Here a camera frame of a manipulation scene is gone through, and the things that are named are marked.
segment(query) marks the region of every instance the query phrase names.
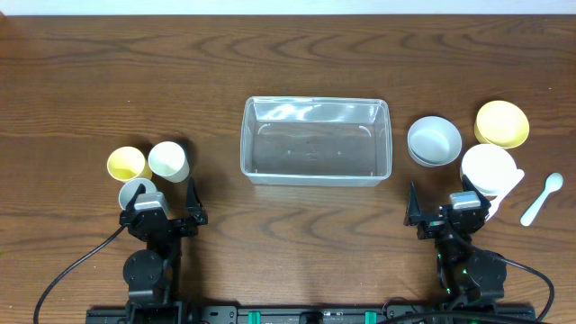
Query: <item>cup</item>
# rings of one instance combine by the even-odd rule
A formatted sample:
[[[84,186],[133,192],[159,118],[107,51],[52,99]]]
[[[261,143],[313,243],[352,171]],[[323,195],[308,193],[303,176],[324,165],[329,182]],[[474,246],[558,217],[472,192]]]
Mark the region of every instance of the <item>cup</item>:
[[[446,165],[460,155],[462,137],[444,118],[428,116],[414,122],[408,131],[410,156],[423,167]]]
[[[493,196],[509,187],[517,170],[514,158],[504,148],[478,144],[464,154],[460,177],[467,175],[479,192]]]
[[[497,100],[486,103],[476,116],[474,135],[480,143],[512,149],[524,143],[530,132],[528,118],[513,103]]]
[[[190,174],[184,149],[171,141],[157,144],[148,155],[148,163],[152,172],[173,183],[184,181]]]
[[[146,191],[144,192],[144,194],[155,193],[157,191],[154,183],[148,179],[136,178],[136,179],[130,180],[129,182],[127,182],[125,185],[122,186],[122,189],[120,190],[120,193],[118,194],[118,203],[120,204],[120,207],[123,210],[126,209],[126,205],[128,205],[128,203],[130,202],[130,199],[132,199],[132,197],[134,196],[134,194],[136,193],[136,190],[138,190],[138,187],[140,185],[144,185],[144,187],[146,188]]]
[[[124,183],[135,178],[152,178],[152,171],[146,158],[137,148],[118,148],[108,157],[108,173]]]

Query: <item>clear plastic container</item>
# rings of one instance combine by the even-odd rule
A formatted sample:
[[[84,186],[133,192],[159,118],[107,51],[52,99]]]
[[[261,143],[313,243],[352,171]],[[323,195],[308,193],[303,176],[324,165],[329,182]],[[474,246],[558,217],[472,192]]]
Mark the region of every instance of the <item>clear plastic container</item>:
[[[254,184],[378,185],[392,172],[388,105],[380,99],[249,98],[240,167]]]

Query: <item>spoon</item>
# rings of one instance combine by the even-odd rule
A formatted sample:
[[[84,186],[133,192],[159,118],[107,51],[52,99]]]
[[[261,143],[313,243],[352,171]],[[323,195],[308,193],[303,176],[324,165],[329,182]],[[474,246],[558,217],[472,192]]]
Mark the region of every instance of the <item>spoon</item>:
[[[524,170],[518,169],[514,175],[514,178],[512,179],[512,182],[508,185],[508,188],[501,192],[498,197],[496,197],[496,199],[490,202],[490,208],[488,209],[488,216],[486,217],[486,221],[494,216],[494,214],[498,211],[502,200],[506,198],[508,194],[510,194],[512,189],[516,188],[516,185],[520,182],[520,180],[522,180],[522,178],[524,178]]]
[[[540,208],[542,207],[542,204],[546,200],[546,197],[548,197],[548,194],[560,190],[560,188],[562,188],[563,182],[564,180],[561,174],[552,173],[551,175],[549,175],[548,178],[546,179],[546,185],[544,187],[544,190],[542,191],[542,193],[540,193],[540,196],[536,198],[534,203],[532,203],[532,206],[530,206],[530,208],[528,208],[528,210],[524,213],[524,215],[522,215],[520,223],[522,223],[522,225],[524,226],[530,226],[530,224],[532,224],[532,221],[534,220],[538,212],[540,212]]]

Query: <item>yellow cup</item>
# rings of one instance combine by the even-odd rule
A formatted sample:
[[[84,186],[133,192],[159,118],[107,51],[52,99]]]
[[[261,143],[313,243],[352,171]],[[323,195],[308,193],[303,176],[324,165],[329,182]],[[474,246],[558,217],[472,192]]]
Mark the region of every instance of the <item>yellow cup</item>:
[[[123,147],[116,149],[106,163],[108,173],[114,179],[124,183],[135,178],[152,178],[152,170],[146,158],[137,148]]]
[[[530,132],[528,118],[513,103],[486,103],[476,116],[474,135],[480,143],[512,149],[524,143]]]

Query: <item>white paper cup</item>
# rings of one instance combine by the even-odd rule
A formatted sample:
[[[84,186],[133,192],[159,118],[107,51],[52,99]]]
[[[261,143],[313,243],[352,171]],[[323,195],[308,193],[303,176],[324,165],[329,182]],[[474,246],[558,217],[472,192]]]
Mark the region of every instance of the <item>white paper cup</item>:
[[[462,159],[460,177],[467,175],[483,195],[498,195],[514,180],[517,167],[514,158],[493,144],[479,144],[470,148]]]
[[[416,163],[424,167],[439,167],[458,158],[462,150],[462,137],[450,121],[428,116],[410,127],[408,150]]]
[[[118,203],[123,210],[126,209],[126,205],[128,205],[130,199],[132,199],[140,185],[144,185],[146,188],[144,194],[155,193],[157,191],[154,183],[148,179],[136,178],[134,180],[130,180],[122,187],[120,193],[118,194]]]
[[[148,164],[152,172],[173,183],[184,181],[190,174],[184,149],[171,141],[157,144],[148,155]]]

